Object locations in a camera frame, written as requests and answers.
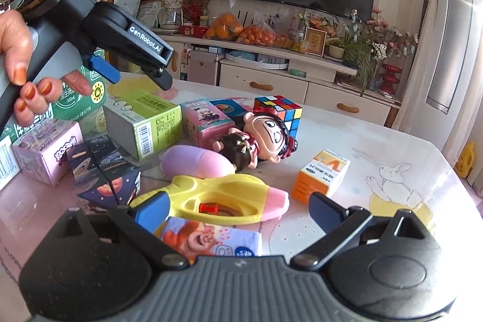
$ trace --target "finger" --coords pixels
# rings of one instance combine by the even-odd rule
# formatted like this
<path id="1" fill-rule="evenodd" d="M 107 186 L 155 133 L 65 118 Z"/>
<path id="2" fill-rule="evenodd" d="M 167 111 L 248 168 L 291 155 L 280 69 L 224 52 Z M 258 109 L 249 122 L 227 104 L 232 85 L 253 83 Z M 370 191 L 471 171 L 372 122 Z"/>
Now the finger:
<path id="1" fill-rule="evenodd" d="M 37 87 L 32 82 L 27 82 L 20 89 L 20 98 L 25 101 L 27 107 L 37 115 L 43 114 L 49 108 L 47 101 L 39 93 Z"/>
<path id="2" fill-rule="evenodd" d="M 92 86 L 79 70 L 74 70 L 62 78 L 67 85 L 83 96 L 92 94 Z"/>
<path id="3" fill-rule="evenodd" d="M 26 102 L 20 97 L 15 101 L 14 114 L 17 118 L 17 124 L 21 127 L 28 127 L 32 125 L 34 114 L 27 107 Z"/>
<path id="4" fill-rule="evenodd" d="M 55 103 L 62 94 L 62 81 L 55 78 L 43 78 L 37 84 L 37 90 L 48 103 Z"/>
<path id="5" fill-rule="evenodd" d="M 27 67 L 32 56 L 32 36 L 22 15 L 8 10 L 0 17 L 0 53 L 5 53 L 8 78 L 16 85 L 27 80 Z"/>

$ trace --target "picture frame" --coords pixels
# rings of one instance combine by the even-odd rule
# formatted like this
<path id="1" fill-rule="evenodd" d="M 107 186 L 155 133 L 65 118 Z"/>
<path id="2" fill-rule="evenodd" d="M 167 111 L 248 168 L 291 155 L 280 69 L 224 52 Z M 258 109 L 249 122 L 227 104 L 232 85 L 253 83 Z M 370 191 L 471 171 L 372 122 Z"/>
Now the picture frame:
<path id="1" fill-rule="evenodd" d="M 324 55 L 325 39 L 327 32 L 319 31 L 318 29 L 307 28 L 305 32 L 305 41 L 309 42 L 309 50 L 307 53 L 312 55 Z"/>

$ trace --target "tv cabinet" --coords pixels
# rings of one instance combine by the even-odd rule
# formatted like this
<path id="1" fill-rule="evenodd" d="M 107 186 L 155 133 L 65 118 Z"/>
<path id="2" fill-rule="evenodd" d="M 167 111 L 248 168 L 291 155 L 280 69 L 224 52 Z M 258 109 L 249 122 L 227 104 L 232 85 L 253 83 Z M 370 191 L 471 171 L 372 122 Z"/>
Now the tv cabinet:
<path id="1" fill-rule="evenodd" d="M 298 104 L 322 108 L 386 127 L 392 127 L 400 107 L 398 100 L 389 100 L 371 91 L 366 91 L 361 97 L 355 90 L 335 83 L 336 73 L 356 75 L 357 71 L 316 55 L 182 35 L 160 35 L 160 37 L 176 52 L 175 61 L 171 63 L 168 71 L 177 79 L 180 78 L 183 68 L 182 58 L 185 43 L 218 46 L 287 58 L 295 61 L 298 66 L 306 65 L 308 69 L 315 69 L 317 77 L 319 77 L 303 78 L 292 75 L 287 70 L 261 68 L 256 62 L 250 64 L 222 59 L 219 85 L 224 88 L 246 91 L 260 96 L 281 94 Z"/>

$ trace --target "shelf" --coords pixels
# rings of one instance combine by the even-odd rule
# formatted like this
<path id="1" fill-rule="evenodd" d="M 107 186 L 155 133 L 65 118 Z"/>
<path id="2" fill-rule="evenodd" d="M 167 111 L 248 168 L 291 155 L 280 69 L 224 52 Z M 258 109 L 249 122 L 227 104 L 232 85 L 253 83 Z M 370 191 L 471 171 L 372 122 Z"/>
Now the shelf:
<path id="1" fill-rule="evenodd" d="M 254 64 L 250 65 L 249 63 L 246 63 L 246 62 L 240 63 L 240 62 L 229 61 L 228 59 L 222 59 L 220 60 L 220 63 L 222 65 L 241 67 L 241 68 L 251 69 L 251 70 L 259 70 L 269 74 L 276 74 L 276 75 L 282 75 L 283 77 L 299 79 L 301 81 L 311 82 L 317 85 L 327 86 L 328 88 L 331 88 L 331 89 L 353 94 L 354 96 L 360 95 L 358 91 L 355 91 L 354 89 L 346 88 L 345 86 L 338 85 L 335 82 L 327 82 L 327 81 L 322 81 L 322 79 L 310 78 L 310 77 L 305 77 L 305 78 L 299 77 L 298 75 L 292 75 L 287 70 L 265 69 L 263 67 L 258 67 L 256 62 L 253 62 Z M 384 96 L 379 95 L 372 91 L 368 91 L 368 93 L 364 93 L 363 97 L 365 99 L 375 101 L 376 103 L 384 104 L 389 107 L 400 108 L 401 106 L 399 102 L 395 102 L 394 100 L 387 99 Z"/>
<path id="2" fill-rule="evenodd" d="M 328 59 L 322 58 L 317 55 L 296 53 L 288 49 L 280 49 L 280 48 L 266 47 L 266 46 L 251 46 L 247 44 L 235 43 L 234 41 L 199 39 L 197 37 L 183 36 L 181 34 L 173 34 L 173 35 L 160 34 L 158 36 L 160 36 L 165 41 L 174 41 L 177 43 L 191 43 L 191 44 L 201 44 L 206 46 L 219 46 L 219 47 L 228 48 L 228 49 L 237 49 L 239 51 L 248 51 L 250 53 L 259 53 L 264 55 L 277 56 L 280 58 L 286 58 L 290 60 L 296 60 L 300 62 L 311 63 L 312 65 L 325 67 L 346 75 L 357 74 L 357 70 L 351 69 L 350 67 L 343 66 L 339 62 L 330 61 Z"/>

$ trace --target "rubik's cube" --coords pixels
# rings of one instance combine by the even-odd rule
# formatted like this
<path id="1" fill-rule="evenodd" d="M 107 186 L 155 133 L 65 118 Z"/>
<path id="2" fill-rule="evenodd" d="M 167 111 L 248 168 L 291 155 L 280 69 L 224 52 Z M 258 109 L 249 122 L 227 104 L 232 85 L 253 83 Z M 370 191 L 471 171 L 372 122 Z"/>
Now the rubik's cube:
<path id="1" fill-rule="evenodd" d="M 279 118 L 287 126 L 289 135 L 294 138 L 296 137 L 300 118 L 302 117 L 301 106 L 283 96 L 257 97 L 253 106 L 254 110 L 260 110 L 260 108 L 264 107 L 273 108 L 277 111 Z"/>

